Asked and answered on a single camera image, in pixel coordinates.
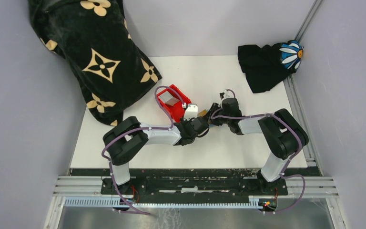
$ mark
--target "black towel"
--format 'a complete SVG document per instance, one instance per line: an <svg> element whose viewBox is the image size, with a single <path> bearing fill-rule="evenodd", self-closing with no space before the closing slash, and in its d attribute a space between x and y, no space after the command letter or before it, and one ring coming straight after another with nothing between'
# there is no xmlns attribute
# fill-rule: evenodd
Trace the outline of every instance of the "black towel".
<svg viewBox="0 0 366 229"><path fill-rule="evenodd" d="M296 41L273 46L244 45L238 47L238 60L253 93L269 91L301 63L303 47Z"/></svg>
<svg viewBox="0 0 366 229"><path fill-rule="evenodd" d="M131 40L122 0L29 0L29 9L37 36L68 62L98 121L117 125L162 78Z"/></svg>

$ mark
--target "red box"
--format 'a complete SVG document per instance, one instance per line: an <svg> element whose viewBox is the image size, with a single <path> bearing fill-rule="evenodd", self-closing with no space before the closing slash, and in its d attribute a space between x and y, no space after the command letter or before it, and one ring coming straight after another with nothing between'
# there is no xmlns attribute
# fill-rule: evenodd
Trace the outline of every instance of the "red box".
<svg viewBox="0 0 366 229"><path fill-rule="evenodd" d="M183 101L186 104L191 104L192 101L187 98L186 95L184 95L179 88L177 88L174 84L169 86L170 88L174 89L183 99ZM166 109L166 111L172 116L173 120L177 123L180 122L180 118L183 118L184 116L184 109L182 107L182 102L179 100L175 105L170 106L168 104L163 103L160 99L159 96L161 94L163 94L164 92L169 92L173 97L179 99L179 96L176 95L176 93L174 93L172 90L170 90L169 88L166 88L165 90L159 92L158 94L156 94L156 99L161 103L162 107Z"/></svg>

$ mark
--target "blue and white flower patch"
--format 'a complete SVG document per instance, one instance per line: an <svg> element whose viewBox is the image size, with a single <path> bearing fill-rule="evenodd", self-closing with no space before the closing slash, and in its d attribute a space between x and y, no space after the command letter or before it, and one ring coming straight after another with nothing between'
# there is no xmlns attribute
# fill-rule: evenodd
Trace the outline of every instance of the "blue and white flower patch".
<svg viewBox="0 0 366 229"><path fill-rule="evenodd" d="M281 45L281 64L286 69L294 68L298 69L301 63L302 54L304 48L296 41L291 41L289 44Z"/></svg>

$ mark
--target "white table surface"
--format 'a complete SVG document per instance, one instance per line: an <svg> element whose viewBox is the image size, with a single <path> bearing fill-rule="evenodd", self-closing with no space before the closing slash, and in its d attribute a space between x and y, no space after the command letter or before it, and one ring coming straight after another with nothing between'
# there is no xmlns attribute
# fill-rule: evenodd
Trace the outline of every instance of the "white table surface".
<svg viewBox="0 0 366 229"><path fill-rule="evenodd" d="M291 111L284 84L266 93L253 94L238 64L237 56L152 57L163 79L158 85L175 84L199 111L220 102L219 93L235 91L243 115ZM140 122L168 125L169 119L158 107L151 89L141 100L124 111L124 118L136 116ZM88 110L83 118L71 168L108 168L102 158L102 137L111 126L96 121ZM262 134L238 136L228 126L213 127L207 136L187 146L144 146L130 161L130 168L260 168L270 150ZM306 167L304 153L289 167Z"/></svg>

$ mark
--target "white wall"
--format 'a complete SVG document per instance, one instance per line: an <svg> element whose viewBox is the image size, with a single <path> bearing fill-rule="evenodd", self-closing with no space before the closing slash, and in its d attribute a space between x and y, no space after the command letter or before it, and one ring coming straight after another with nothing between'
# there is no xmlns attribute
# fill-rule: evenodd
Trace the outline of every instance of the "white wall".
<svg viewBox="0 0 366 229"><path fill-rule="evenodd" d="M324 1L295 84L324 172L351 228L366 228L366 1Z"/></svg>
<svg viewBox="0 0 366 229"><path fill-rule="evenodd" d="M26 0L0 0L0 229L42 228L85 111L67 63L28 14Z"/></svg>
<svg viewBox="0 0 366 229"><path fill-rule="evenodd" d="M127 0L134 42L149 56L236 55L239 45L294 39L314 0Z"/></svg>

